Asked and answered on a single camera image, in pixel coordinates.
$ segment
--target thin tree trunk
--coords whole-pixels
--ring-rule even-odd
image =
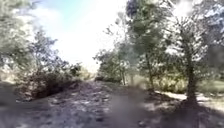
[[[148,79],[149,79],[149,83],[151,85],[151,88],[154,90],[154,82],[153,82],[153,76],[152,76],[152,69],[150,66],[150,62],[149,62],[149,55],[146,53],[145,54],[145,58],[146,58],[146,63],[147,63],[147,67],[148,67]]]
[[[132,71],[130,73],[130,81],[131,81],[131,85],[134,85],[134,74],[132,73]]]

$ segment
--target grass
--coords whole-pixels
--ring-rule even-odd
[[[224,93],[224,81],[205,80],[198,84],[198,91],[201,93],[212,93],[212,94]]]

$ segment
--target bush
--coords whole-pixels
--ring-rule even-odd
[[[44,98],[67,89],[74,83],[70,74],[60,72],[39,72],[27,76],[17,83],[20,94],[24,98],[39,99]]]
[[[110,78],[110,77],[98,76],[94,80],[103,81],[103,82],[121,83],[121,78]]]

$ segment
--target sky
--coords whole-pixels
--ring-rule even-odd
[[[32,14],[53,39],[59,55],[70,63],[81,62],[90,72],[100,49],[111,49],[111,37],[103,31],[113,24],[126,0],[43,0]]]

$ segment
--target tree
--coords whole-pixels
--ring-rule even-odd
[[[195,92],[199,76],[198,73],[204,73],[200,72],[200,70],[204,68],[202,66],[202,58],[204,58],[207,48],[210,47],[211,44],[217,42],[217,40],[220,40],[220,37],[222,37],[220,36],[222,33],[217,31],[215,34],[219,33],[218,39],[214,39],[216,36],[212,35],[211,37],[213,38],[209,40],[209,44],[208,40],[205,41],[205,34],[210,34],[212,30],[217,30],[214,26],[211,26],[211,20],[214,20],[214,17],[220,19],[220,16],[217,16],[217,14],[207,15],[211,11],[217,12],[217,10],[220,10],[222,5],[217,1],[203,1],[201,3],[191,4],[193,7],[188,16],[179,18],[173,14],[176,3],[178,3],[178,1],[167,0],[153,2],[146,0],[130,0],[127,3],[127,14],[132,19],[131,27],[134,26],[134,32],[140,36],[144,36],[145,34],[151,32],[155,33],[155,27],[158,28],[159,26],[159,29],[157,30],[158,33],[161,33],[161,36],[159,36],[161,40],[152,40],[159,35],[158,33],[152,34],[153,36],[146,38],[146,40],[147,42],[152,40],[151,42],[154,43],[154,46],[161,45],[162,49],[165,46],[167,48],[165,51],[173,51],[177,55],[175,57],[172,53],[168,52],[168,56],[175,57],[174,59],[178,60],[178,63],[173,63],[175,64],[175,67],[177,67],[177,69],[185,70],[179,71],[188,79],[188,101],[196,101]],[[154,46],[144,46],[144,48],[149,50],[151,48],[154,49]],[[152,59],[153,57],[158,58],[153,54],[151,54],[151,56],[149,53],[146,54],[146,58]]]
[[[121,67],[118,59],[118,54],[114,51],[101,51],[94,57],[100,62],[98,75],[111,79],[122,79],[121,72],[124,72],[124,67]]]
[[[146,1],[129,1],[127,15],[132,18],[129,22],[129,33],[133,48],[140,58],[139,68],[141,72],[146,72],[150,85],[154,88],[153,79],[161,73],[160,67],[163,66],[166,50],[161,28],[165,14],[153,4],[147,5]]]
[[[23,10],[29,9],[28,0],[0,1],[0,65],[1,67],[21,67],[27,65],[27,33],[22,29],[24,23],[18,18],[24,15]]]

